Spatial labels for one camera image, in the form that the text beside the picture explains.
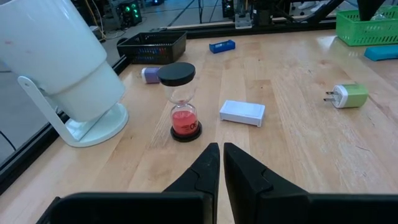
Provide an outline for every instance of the blue object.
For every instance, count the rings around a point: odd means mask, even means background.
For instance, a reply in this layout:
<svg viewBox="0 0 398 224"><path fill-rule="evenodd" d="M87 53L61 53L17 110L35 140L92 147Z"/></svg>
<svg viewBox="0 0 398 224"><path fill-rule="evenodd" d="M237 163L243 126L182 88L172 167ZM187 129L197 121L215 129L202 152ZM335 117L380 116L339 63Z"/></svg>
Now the blue object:
<svg viewBox="0 0 398 224"><path fill-rule="evenodd" d="M398 58L398 45L381 46L381 47L368 47L365 50L365 57L372 61L397 59Z"/></svg>
<svg viewBox="0 0 398 224"><path fill-rule="evenodd" d="M235 42L233 42L232 40L228 40L217 44L209 44L209 49L214 54L224 52L227 50L233 50L235 49Z"/></svg>

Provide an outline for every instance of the wire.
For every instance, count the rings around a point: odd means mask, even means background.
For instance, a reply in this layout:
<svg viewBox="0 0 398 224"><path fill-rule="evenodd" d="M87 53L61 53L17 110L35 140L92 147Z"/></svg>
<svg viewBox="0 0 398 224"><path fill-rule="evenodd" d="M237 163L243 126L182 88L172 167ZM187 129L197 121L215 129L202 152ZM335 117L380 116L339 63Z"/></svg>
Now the wire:
<svg viewBox="0 0 398 224"><path fill-rule="evenodd" d="M109 38L106 38L106 39L107 40L112 40L112 39L115 39L115 38L119 38L119 37L123 36L126 33L126 31L124 31L124 30L122 32L123 32L122 35L118 35L119 32L116 32L116 35L114 37L109 37Z"/></svg>
<svg viewBox="0 0 398 224"><path fill-rule="evenodd" d="M107 34L115 34L115 33L118 33L118 32L120 32L120 30L116 29L114 31L108 31Z"/></svg>
<svg viewBox="0 0 398 224"><path fill-rule="evenodd" d="M94 7L97 9L98 15L99 15L99 22L101 23L101 30L104 32L104 25L102 24L102 16L100 13L100 10L98 9L97 5L95 4L94 0L91 0L94 4Z"/></svg>
<svg viewBox="0 0 398 224"><path fill-rule="evenodd" d="M87 5L87 7L88 7L88 9L89 9L88 11L90 12L91 16L93 17L93 20L94 20L95 25L96 25L97 27L99 27L99 25L98 25L98 23L97 23L97 20L95 19L95 16L94 16L94 12L93 12L93 10L91 9L90 5L88 4L88 1L85 0L85 2L86 2L86 5ZM103 32L101 29L100 29L99 31L100 31L101 34L102 34L102 39L101 39L101 40L106 39L106 35L104 34L104 32Z"/></svg>
<svg viewBox="0 0 398 224"><path fill-rule="evenodd" d="M14 152L17 151L17 149L15 148L15 146L12 144L12 142L7 138L7 136L4 135L4 133L2 131L0 131L0 134L5 138L5 140L8 142L8 144L10 144L10 146L13 148Z"/></svg>

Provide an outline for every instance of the hourglass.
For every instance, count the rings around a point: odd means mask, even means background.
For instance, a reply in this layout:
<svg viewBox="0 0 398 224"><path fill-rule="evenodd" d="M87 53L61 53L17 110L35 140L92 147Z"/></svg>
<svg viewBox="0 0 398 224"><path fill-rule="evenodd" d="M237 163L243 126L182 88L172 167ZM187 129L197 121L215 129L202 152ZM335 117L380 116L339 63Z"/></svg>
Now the hourglass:
<svg viewBox="0 0 398 224"><path fill-rule="evenodd" d="M171 63L160 68L157 76L166 97L175 104L170 113L173 139L180 142L195 140L201 134L201 124L196 108L188 103L195 94L195 66L185 62Z"/></svg>

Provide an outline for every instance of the black hourglass base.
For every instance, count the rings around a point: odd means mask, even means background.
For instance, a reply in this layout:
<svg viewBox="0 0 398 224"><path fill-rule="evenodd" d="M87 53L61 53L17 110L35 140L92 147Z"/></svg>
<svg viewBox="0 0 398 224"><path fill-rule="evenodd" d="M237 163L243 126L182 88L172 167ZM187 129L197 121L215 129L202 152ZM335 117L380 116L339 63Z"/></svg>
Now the black hourglass base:
<svg viewBox="0 0 398 224"><path fill-rule="evenodd" d="M179 142L190 142L190 141L193 141L193 140L199 138L199 136L201 135L201 123L198 121L198 128L192 134L188 134L188 135L177 134L174 131L173 127L170 128L170 134L172 135L174 140L179 141Z"/></svg>

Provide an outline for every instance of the green power adapter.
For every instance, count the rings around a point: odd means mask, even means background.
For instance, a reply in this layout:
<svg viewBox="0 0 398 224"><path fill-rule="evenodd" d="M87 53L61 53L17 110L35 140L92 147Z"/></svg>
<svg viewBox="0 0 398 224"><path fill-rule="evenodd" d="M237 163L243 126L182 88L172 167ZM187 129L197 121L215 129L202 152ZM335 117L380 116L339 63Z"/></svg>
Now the green power adapter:
<svg viewBox="0 0 398 224"><path fill-rule="evenodd" d="M335 85L333 91L326 92L332 98L323 100L330 101L336 108L357 108L365 104L368 98L368 90L364 85L348 84Z"/></svg>

